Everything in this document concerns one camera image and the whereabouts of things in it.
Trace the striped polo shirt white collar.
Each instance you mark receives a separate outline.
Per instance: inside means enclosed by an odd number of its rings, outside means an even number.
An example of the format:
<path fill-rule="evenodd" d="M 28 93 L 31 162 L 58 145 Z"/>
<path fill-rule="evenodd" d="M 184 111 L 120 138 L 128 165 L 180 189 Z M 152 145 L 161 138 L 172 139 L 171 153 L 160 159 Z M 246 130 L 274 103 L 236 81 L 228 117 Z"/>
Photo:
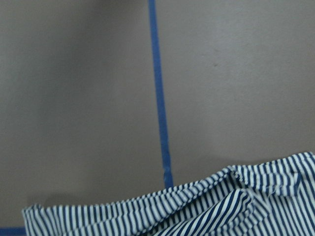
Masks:
<path fill-rule="evenodd" d="M 22 214 L 29 236 L 312 236 L 315 156 L 228 166 L 106 205 L 33 205 Z"/>

